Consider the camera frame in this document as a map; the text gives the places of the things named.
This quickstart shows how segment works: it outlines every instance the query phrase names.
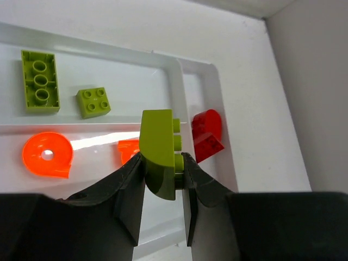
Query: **lime green 2x2 brick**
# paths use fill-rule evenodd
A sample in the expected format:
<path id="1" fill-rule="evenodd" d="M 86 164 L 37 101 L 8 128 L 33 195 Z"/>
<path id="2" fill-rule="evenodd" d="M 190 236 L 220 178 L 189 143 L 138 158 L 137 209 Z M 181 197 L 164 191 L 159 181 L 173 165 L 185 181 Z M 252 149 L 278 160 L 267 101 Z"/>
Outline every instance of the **lime green 2x2 brick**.
<path id="1" fill-rule="evenodd" d="M 76 94 L 81 116 L 84 119 L 105 115 L 111 111 L 105 88 L 79 90 Z"/>
<path id="2" fill-rule="evenodd" d="M 60 109 L 54 54 L 22 51 L 26 110 L 56 113 Z"/>

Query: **white tray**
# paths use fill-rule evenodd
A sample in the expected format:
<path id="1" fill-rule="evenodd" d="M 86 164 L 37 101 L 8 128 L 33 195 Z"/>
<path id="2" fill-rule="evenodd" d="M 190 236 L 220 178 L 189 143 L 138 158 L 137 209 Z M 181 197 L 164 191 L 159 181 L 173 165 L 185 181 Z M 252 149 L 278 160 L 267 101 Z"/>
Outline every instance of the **white tray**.
<path id="1" fill-rule="evenodd" d="M 55 115 L 24 112 L 20 50 L 55 54 L 60 111 Z M 75 101 L 79 89 L 103 86 L 111 112 L 82 120 Z M 211 64 L 144 53 L 0 23 L 0 192 L 42 192 L 65 198 L 121 166 L 118 140 L 139 136 L 144 109 L 172 109 L 181 120 L 183 151 L 194 156 L 191 119 L 207 109 L 222 117 L 225 149 L 201 167 L 237 190 L 219 76 Z M 74 159 L 69 179 L 29 173 L 21 151 L 30 136 L 61 132 L 71 140 Z M 139 247 L 134 258 L 184 240 L 181 193 L 175 202 L 145 192 Z"/>

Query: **lego brick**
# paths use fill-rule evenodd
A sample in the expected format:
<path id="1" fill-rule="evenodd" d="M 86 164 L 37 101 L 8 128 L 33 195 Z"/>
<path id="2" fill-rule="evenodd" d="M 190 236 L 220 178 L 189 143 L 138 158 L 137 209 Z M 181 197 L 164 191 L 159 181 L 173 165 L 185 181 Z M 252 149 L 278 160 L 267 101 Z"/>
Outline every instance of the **lego brick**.
<path id="1" fill-rule="evenodd" d="M 157 196 L 175 200 L 175 189 L 183 172 L 180 120 L 173 119 L 172 110 L 144 110 L 142 112 L 139 148 L 146 169 L 145 182 Z"/>
<path id="2" fill-rule="evenodd" d="M 195 115 L 192 121 L 192 135 L 196 139 L 204 133 L 212 133 L 218 140 L 222 137 L 221 116 L 216 110 L 207 110 Z"/>
<path id="3" fill-rule="evenodd" d="M 76 99 L 84 119 L 102 116 L 111 111 L 107 93 L 103 87 L 79 90 Z"/>
<path id="4" fill-rule="evenodd" d="M 60 109 L 54 54 L 22 51 L 26 111 L 57 113 Z"/>
<path id="5" fill-rule="evenodd" d="M 212 134 L 204 133 L 194 140 L 196 162 L 202 162 L 224 149 L 223 144 Z"/>
<path id="6" fill-rule="evenodd" d="M 121 153 L 121 163 L 124 165 L 139 152 L 139 140 L 120 140 L 117 148 Z"/>

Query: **white surface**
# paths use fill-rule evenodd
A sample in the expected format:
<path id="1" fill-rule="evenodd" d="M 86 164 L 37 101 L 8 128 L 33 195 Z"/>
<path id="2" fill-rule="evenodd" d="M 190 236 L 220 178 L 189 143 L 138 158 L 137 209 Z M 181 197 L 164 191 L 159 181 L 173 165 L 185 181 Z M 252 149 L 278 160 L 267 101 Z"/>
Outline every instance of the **white surface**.
<path id="1" fill-rule="evenodd" d="M 61 104 L 57 114 L 33 115 L 25 112 L 22 106 L 25 104 L 23 79 L 18 77 L 22 74 L 22 48 L 55 54 Z M 218 181 L 233 191 L 238 191 L 219 74 L 214 65 L 163 54 L 132 51 L 4 23 L 0 23 L 0 58 L 0 134 L 32 135 L 35 132 L 54 131 L 67 133 L 69 136 L 70 133 L 80 132 L 80 139 L 73 139 L 74 144 L 79 143 L 81 148 L 85 148 L 111 144 L 122 139 L 120 137 L 127 132 L 139 131 L 144 109 L 171 108 L 174 117 L 189 123 L 183 124 L 182 139 L 184 151 L 194 157 L 190 122 L 197 113 L 209 108 L 215 109 L 222 117 L 222 143 L 225 144 L 225 149 L 200 165 Z M 112 110 L 106 116 L 83 120 L 75 95 L 79 89 L 96 87 L 98 84 L 105 87 Z M 15 139 L 15 143 L 18 140 L 23 142 L 23 139 L 14 138 L 13 135 L 5 139 Z M 98 154 L 105 160 L 106 166 L 110 165 L 110 154 L 110 148 Z M 91 157 L 93 153 L 86 151 L 82 155 L 86 161 L 96 162 Z M 7 159 L 6 170 L 20 172 L 16 169 L 17 166 L 11 166 L 15 162 L 11 158 Z M 88 170 L 89 168 L 85 170 L 84 166 L 78 165 L 73 176 L 76 178 L 79 171 L 86 171 L 88 175 L 86 173 L 79 180 L 71 179 L 63 184 L 69 184 L 72 188 L 73 183 L 89 181 L 96 169 Z M 110 169 L 101 168 L 100 173 L 110 173 Z M 35 181 L 2 181 L 7 192 L 23 190 L 21 183 L 27 190 L 45 187 L 39 185 L 39 181 L 37 184 Z"/>
<path id="2" fill-rule="evenodd" d="M 2 0 L 0 21 L 213 63 L 239 191 L 310 190 L 263 21 L 179 0 L 32 0 L 31 5 L 28 11 L 25 0 Z"/>
<path id="3" fill-rule="evenodd" d="M 27 115 L 18 104 L 23 99 L 22 79 L 17 76 L 22 74 L 22 48 L 56 54 L 62 105 L 57 114 Z M 116 144 L 119 140 L 139 136 L 142 110 L 163 108 L 173 108 L 175 115 L 188 122 L 181 125 L 183 151 L 193 156 L 191 119 L 208 108 L 219 111 L 225 149 L 200 165 L 217 180 L 237 191 L 225 107 L 214 65 L 141 53 L 7 24 L 0 24 L 0 57 L 0 104 L 3 108 L 0 112 L 0 156 L 3 173 L 10 173 L 0 176 L 1 192 L 41 192 L 53 198 L 66 198 L 86 188 L 121 167 Z M 111 107 L 118 103 L 122 103 L 122 106 L 116 108 L 116 113 L 111 112 L 92 121 L 81 120 L 74 107 L 74 94 L 77 87 L 84 86 L 78 84 L 84 82 L 104 82 Z M 70 140 L 74 159 L 69 179 L 38 177 L 23 166 L 23 144 L 31 135 L 42 131 L 60 132 Z M 146 190 L 139 246 L 134 251 L 134 258 L 143 257 L 184 238 L 180 191 L 175 202 L 168 202 Z"/>
<path id="4" fill-rule="evenodd" d="M 135 259 L 135 261 L 188 261 L 191 260 L 191 248 L 186 247 L 186 241 L 171 245 L 156 253 Z"/>
<path id="5" fill-rule="evenodd" d="M 282 10 L 295 0 L 189 0 L 196 3 L 209 5 L 232 11 L 235 13 L 267 18 Z"/>
<path id="6" fill-rule="evenodd" d="M 315 191 L 348 192 L 348 1 L 301 0 L 268 19 Z"/>

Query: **lime green lego brick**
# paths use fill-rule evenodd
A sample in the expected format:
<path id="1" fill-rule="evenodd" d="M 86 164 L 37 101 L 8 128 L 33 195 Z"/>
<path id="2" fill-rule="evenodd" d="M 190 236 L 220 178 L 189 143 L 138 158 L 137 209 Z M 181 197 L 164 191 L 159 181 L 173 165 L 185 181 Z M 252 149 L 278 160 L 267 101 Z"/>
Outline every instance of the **lime green lego brick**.
<path id="1" fill-rule="evenodd" d="M 142 112 L 139 149 L 145 166 L 145 182 L 157 196 L 175 200 L 176 172 L 183 172 L 180 120 L 173 119 L 172 110 Z"/>
<path id="2" fill-rule="evenodd" d="M 107 93 L 103 87 L 79 90 L 76 99 L 84 119 L 102 116 L 111 111 Z"/>
<path id="3" fill-rule="evenodd" d="M 26 111 L 57 113 L 60 109 L 54 54 L 22 51 Z"/>

